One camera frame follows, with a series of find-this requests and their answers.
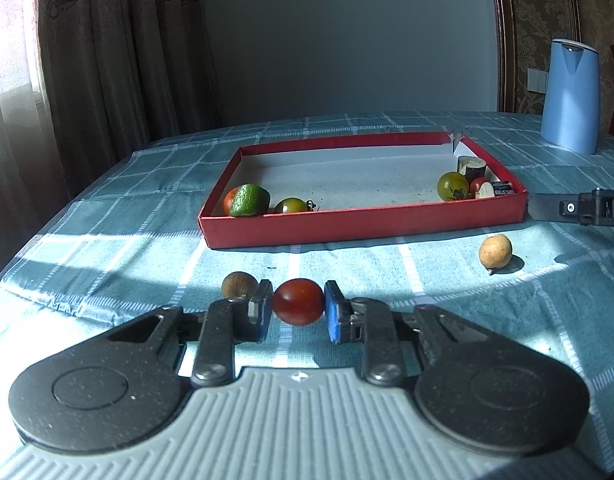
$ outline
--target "orange tomato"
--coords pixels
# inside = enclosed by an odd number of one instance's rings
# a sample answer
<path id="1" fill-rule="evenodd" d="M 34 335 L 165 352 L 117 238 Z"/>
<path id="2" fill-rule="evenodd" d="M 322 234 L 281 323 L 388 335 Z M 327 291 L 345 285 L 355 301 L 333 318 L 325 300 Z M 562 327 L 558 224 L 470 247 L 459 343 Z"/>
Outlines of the orange tomato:
<path id="1" fill-rule="evenodd" d="M 232 189 L 225 195 L 225 198 L 223 198 L 223 211 L 225 212 L 225 216 L 229 216 L 229 210 L 231 210 L 231 203 L 233 202 L 233 198 L 236 196 L 239 187 L 240 186 L 236 186 L 234 189 Z"/>

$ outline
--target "gray wall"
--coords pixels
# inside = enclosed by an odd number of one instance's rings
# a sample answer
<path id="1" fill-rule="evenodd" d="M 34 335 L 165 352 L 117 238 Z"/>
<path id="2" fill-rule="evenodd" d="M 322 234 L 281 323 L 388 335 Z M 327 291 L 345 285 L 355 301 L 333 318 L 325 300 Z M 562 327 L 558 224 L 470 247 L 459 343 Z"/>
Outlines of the gray wall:
<path id="1" fill-rule="evenodd" d="M 494 0 L 205 0 L 228 124 L 495 110 Z"/>

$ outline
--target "metal screw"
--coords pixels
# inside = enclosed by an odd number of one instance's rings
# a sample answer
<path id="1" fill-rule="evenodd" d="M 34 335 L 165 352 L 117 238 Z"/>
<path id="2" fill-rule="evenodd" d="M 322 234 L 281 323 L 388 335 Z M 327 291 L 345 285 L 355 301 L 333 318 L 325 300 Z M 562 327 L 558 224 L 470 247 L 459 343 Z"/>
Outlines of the metal screw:
<path id="1" fill-rule="evenodd" d="M 401 376 L 402 371 L 399 365 L 388 363 L 372 366 L 369 374 L 376 381 L 393 381 Z"/>
<path id="2" fill-rule="evenodd" d="M 203 365 L 196 372 L 196 377 L 203 381 L 215 381 L 227 374 L 227 368 L 217 363 L 209 363 Z"/>

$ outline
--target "green tomato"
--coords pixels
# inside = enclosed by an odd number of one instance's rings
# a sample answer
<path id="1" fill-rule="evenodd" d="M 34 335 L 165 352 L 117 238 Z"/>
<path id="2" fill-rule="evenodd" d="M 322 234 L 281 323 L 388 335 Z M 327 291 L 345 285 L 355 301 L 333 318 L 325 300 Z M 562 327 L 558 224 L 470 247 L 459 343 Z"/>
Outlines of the green tomato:
<path id="1" fill-rule="evenodd" d="M 309 211 L 307 204 L 295 197 L 281 200 L 274 208 L 274 213 L 303 213 L 306 211 Z"/>
<path id="2" fill-rule="evenodd" d="M 436 191 L 445 202 L 464 200 L 469 198 L 469 183 L 464 175 L 450 171 L 438 179 Z"/>

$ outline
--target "kettle lid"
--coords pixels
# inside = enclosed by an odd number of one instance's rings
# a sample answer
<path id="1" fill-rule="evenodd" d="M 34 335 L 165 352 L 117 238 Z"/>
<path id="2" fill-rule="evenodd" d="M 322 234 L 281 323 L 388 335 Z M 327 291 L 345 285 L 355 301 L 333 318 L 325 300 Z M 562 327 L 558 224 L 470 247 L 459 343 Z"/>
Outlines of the kettle lid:
<path id="1" fill-rule="evenodd" d="M 584 43 L 579 43 L 578 41 L 563 40 L 563 39 L 557 38 L 556 40 L 552 40 L 552 42 L 553 43 L 562 43 L 565 46 L 574 46 L 574 47 L 577 47 L 577 48 L 584 48 L 585 50 L 591 50 L 592 52 L 596 52 L 596 54 L 598 54 L 598 51 L 595 48 L 593 48 L 593 47 L 591 47 L 589 45 L 586 45 Z"/>

